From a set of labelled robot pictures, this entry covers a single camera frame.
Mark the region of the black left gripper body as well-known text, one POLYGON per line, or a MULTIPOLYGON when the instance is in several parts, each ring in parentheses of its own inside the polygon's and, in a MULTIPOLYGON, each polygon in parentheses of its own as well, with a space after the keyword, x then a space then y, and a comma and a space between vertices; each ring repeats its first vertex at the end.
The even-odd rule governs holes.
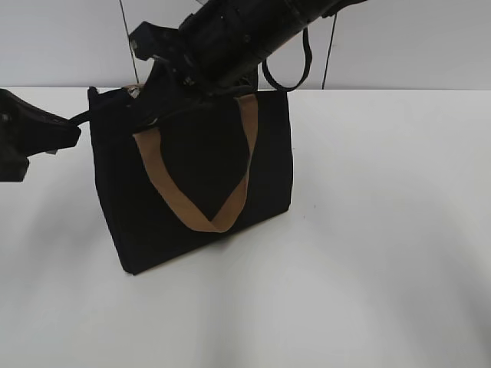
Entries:
POLYGON ((1 90, 1 181, 22 182, 29 157, 55 154, 77 145, 81 129, 70 120, 41 110, 1 90))

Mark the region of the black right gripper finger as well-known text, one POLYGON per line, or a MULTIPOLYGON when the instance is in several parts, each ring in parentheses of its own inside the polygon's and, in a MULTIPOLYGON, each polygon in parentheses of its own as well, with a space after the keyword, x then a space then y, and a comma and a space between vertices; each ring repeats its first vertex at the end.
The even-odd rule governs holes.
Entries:
POLYGON ((179 94, 176 73, 166 61, 155 61, 147 81, 130 104, 133 126, 150 125, 179 94))

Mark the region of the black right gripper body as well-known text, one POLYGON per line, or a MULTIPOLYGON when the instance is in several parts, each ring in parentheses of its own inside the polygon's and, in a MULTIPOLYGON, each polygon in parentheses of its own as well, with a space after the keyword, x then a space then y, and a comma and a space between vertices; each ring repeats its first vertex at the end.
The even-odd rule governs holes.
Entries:
POLYGON ((129 36, 142 61, 153 60, 143 92, 155 96, 250 94, 267 55, 260 37, 267 1, 208 1, 178 28, 142 22, 129 36))

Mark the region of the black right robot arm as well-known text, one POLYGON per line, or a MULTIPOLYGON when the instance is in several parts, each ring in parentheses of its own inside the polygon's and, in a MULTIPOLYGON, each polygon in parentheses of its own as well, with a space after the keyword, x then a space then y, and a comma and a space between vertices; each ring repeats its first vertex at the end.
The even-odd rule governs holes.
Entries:
POLYGON ((178 28, 142 22, 129 36, 136 58, 154 61, 130 103, 135 130, 187 110, 208 97, 255 91, 246 75, 261 66, 277 90, 267 58, 308 26, 350 6, 350 1, 207 1, 178 28))

